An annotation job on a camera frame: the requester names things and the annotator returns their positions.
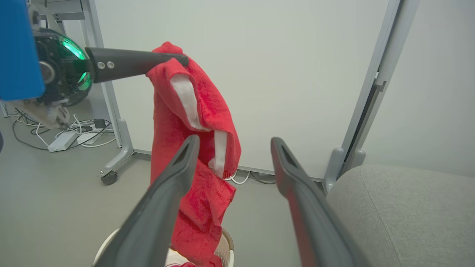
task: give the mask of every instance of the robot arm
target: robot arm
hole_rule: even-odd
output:
[[[147,73],[171,58],[182,65],[185,55],[162,54],[107,48],[83,51],[73,40],[52,29],[39,26],[39,10],[25,0],[6,0],[2,25],[10,25],[4,36],[16,36],[2,42],[0,100],[23,109],[48,128],[67,126],[66,106],[80,102],[92,83]]]

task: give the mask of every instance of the blue robot part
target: blue robot part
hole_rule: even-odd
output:
[[[3,0],[0,16],[2,59],[0,99],[3,101],[40,97],[45,91],[35,41],[25,0]]]

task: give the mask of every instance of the stand foot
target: stand foot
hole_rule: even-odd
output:
[[[99,172],[99,177],[101,177],[101,181],[105,185],[110,185],[117,181],[117,173],[114,172],[113,169],[134,154],[129,130],[127,129],[127,123],[124,119],[119,119],[117,120],[117,126],[119,127],[120,137],[122,139],[122,148],[119,154],[109,161],[104,169]]]
[[[111,185],[117,181],[117,173],[111,171],[110,173],[106,174],[105,176],[101,177],[101,181],[105,185]]]

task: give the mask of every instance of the metal frame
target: metal frame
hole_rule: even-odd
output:
[[[84,12],[53,13],[52,15],[53,15],[54,19],[56,19],[56,21],[85,19]],[[39,16],[39,18],[42,19],[42,20],[45,20],[46,15],[41,14]]]
[[[382,96],[380,91],[388,85],[390,78],[396,68],[402,47],[407,38],[410,26],[414,19],[419,0],[389,0],[386,15],[384,16],[381,26],[380,35],[376,42],[376,47],[371,58],[370,66],[361,89],[358,102],[356,104],[350,125],[340,148],[335,148],[332,152],[330,162],[328,163],[323,178],[324,190],[328,194],[340,174],[349,170],[350,167],[361,165],[364,161],[366,153],[360,151],[362,143],[366,138],[372,119],[378,110]],[[371,88],[376,85],[370,107],[363,118],[363,124],[355,138],[358,124],[363,116],[363,110],[370,96]],[[345,162],[345,156],[350,149],[351,143],[354,141],[349,157]]]
[[[86,29],[92,31],[93,39],[88,38],[91,45],[98,48],[104,47],[104,41],[102,39],[101,27],[99,26],[99,18],[97,16],[97,10],[95,0],[83,1],[83,10],[85,17]],[[129,130],[125,120],[120,119],[119,108],[117,106],[117,100],[115,98],[114,87],[112,82],[101,83],[102,91],[105,96],[105,103],[107,110],[111,117],[111,123],[114,129],[115,138],[117,140],[117,147],[121,148],[121,151],[110,162],[108,162],[104,169],[99,172],[99,177],[103,177],[117,168],[123,161],[134,154],[132,141],[130,139]]]
[[[376,113],[378,112],[383,97],[386,93],[388,84],[391,81],[394,70],[396,69],[402,49],[409,35],[412,21],[416,16],[419,2],[420,0],[403,0],[400,5],[397,22],[393,27],[391,37],[381,60],[380,72],[374,81],[377,90],[373,96],[373,99],[371,100],[370,107],[366,113],[366,117],[363,120],[360,132],[356,136],[356,140],[352,149],[353,151],[342,168],[342,173],[345,173],[347,170],[363,164],[366,152],[361,148],[363,147],[363,143],[368,136],[368,132],[370,131],[371,125],[374,121],[374,118],[376,117]]]
[[[356,102],[356,107],[351,117],[350,125],[348,126],[348,129],[346,131],[343,144],[341,147],[337,147],[333,150],[332,155],[330,157],[330,161],[328,162],[328,166],[325,170],[325,175],[323,177],[323,189],[327,194],[332,188],[333,184],[338,179],[338,175],[340,174],[340,170],[343,165],[346,152],[349,150],[350,145],[352,143],[354,133],[356,132],[358,122],[360,121],[364,106],[366,104],[366,100],[368,99],[368,95],[370,94],[374,78],[378,71],[378,67],[380,65],[384,49],[388,42],[391,33],[391,28],[393,26],[398,11],[400,1],[401,0],[389,0],[388,7],[386,8],[386,14],[384,15],[383,19],[383,24],[381,26],[380,34],[378,36],[378,40],[376,41],[376,46],[371,57],[370,65],[368,67],[368,72],[366,73],[366,77],[361,88],[360,96],[358,97],[358,101]]]

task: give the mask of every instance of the gray fabric upholstery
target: gray fabric upholstery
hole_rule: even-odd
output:
[[[375,267],[475,266],[475,178],[364,165],[327,200]]]

